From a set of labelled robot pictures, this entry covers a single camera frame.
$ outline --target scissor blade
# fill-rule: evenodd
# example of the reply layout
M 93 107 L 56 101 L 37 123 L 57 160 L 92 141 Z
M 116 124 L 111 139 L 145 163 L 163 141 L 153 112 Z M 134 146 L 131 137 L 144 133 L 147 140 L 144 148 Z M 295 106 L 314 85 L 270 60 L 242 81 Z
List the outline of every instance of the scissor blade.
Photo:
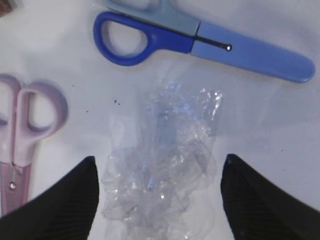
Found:
M 28 201 L 31 165 L 13 166 L 1 162 L 1 214 L 2 216 L 20 208 Z
M 228 51 L 196 40 L 191 51 L 193 56 L 295 83 L 309 81 L 316 71 L 314 63 L 305 56 L 208 22 L 200 24 L 197 37 L 230 44 L 232 48 Z

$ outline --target light blue blade cover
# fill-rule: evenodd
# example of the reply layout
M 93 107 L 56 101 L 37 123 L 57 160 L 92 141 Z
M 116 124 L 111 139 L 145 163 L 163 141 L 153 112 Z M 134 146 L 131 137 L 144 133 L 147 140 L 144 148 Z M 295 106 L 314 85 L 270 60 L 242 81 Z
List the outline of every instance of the light blue blade cover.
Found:
M 191 55 L 249 71 L 305 83 L 315 74 L 314 63 L 295 52 L 264 43 L 262 41 L 226 30 L 212 23 L 201 22 L 198 37 L 224 44 L 231 44 L 232 50 L 196 40 Z

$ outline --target pink scissor handle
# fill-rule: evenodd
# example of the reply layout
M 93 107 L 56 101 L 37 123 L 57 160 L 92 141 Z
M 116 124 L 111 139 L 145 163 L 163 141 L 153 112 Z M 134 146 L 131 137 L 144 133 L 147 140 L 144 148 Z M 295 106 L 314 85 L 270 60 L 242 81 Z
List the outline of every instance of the pink scissor handle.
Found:
M 35 131 L 29 126 L 30 94 L 37 94 L 47 99 L 53 108 L 52 124 L 44 130 Z M 30 165 L 37 142 L 57 132 L 65 124 L 67 114 L 65 98 L 52 86 L 35 82 L 23 87 L 17 98 L 14 164 L 19 167 Z
M 11 164 L 14 161 L 13 151 L 16 127 L 16 106 L 21 85 L 15 77 L 8 74 L 0 74 L 0 85 L 6 88 L 9 97 L 8 119 L 1 119 L 0 117 L 0 161 Z

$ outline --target blue scissor handle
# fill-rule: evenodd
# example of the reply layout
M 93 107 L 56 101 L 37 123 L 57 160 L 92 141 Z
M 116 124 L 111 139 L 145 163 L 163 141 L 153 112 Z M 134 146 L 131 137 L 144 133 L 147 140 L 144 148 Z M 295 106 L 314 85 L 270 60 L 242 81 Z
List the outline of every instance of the blue scissor handle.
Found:
M 114 54 L 104 43 L 102 34 L 102 26 L 107 21 L 119 23 L 142 31 L 147 37 L 146 48 L 140 54 L 133 57 L 125 57 Z M 110 11 L 102 12 L 96 17 L 93 26 L 93 37 L 95 44 L 102 55 L 112 63 L 122 66 L 134 66 L 140 64 L 152 53 L 160 49 L 188 54 L 190 53 L 194 42 L 193 38 L 191 37 L 162 29 L 160 27 Z

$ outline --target crumpled plastic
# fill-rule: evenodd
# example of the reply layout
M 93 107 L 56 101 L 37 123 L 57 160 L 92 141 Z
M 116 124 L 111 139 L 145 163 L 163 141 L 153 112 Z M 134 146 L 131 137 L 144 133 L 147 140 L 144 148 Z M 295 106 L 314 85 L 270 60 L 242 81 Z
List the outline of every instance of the crumpled plastic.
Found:
M 109 156 L 103 215 L 124 224 L 120 240 L 201 240 L 214 224 L 212 214 L 191 229 L 186 216 L 193 193 L 216 175 L 212 143 L 223 95 L 206 89 L 190 95 L 181 87 L 171 82 L 145 94 L 139 144 Z

